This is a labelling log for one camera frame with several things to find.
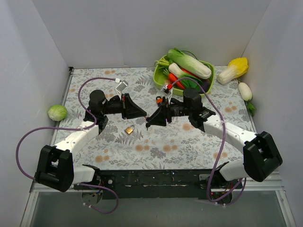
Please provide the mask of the orange black padlock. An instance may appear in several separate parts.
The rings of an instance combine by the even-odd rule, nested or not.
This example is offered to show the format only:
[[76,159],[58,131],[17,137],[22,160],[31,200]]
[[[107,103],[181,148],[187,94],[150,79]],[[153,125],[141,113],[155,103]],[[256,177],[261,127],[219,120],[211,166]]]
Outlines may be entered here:
[[160,105],[162,103],[162,97],[161,96],[157,96],[156,97],[156,104]]

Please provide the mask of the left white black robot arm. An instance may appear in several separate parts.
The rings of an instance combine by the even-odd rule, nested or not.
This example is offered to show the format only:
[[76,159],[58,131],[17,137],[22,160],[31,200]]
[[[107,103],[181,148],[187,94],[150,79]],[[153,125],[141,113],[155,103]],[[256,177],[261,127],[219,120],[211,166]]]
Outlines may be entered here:
[[145,117],[147,113],[135,104],[128,93],[107,100],[102,90],[89,95],[88,111],[77,129],[54,146],[45,145],[40,152],[35,181],[61,192],[71,185],[85,183],[90,189],[100,186],[96,167],[75,167],[73,158],[106,127],[107,115],[120,114],[123,119]]

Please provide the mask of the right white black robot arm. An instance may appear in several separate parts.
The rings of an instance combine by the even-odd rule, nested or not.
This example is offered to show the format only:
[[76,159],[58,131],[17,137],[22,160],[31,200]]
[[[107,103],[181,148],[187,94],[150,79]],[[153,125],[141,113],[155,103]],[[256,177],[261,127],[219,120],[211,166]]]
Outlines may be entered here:
[[183,116],[187,116],[195,128],[225,140],[242,152],[242,159],[216,168],[214,182],[220,188],[246,177],[262,182],[283,163],[269,133],[257,134],[222,121],[219,115],[203,106],[201,95],[193,88],[185,89],[182,102],[164,97],[158,109],[146,119],[146,127],[166,126],[173,117]]

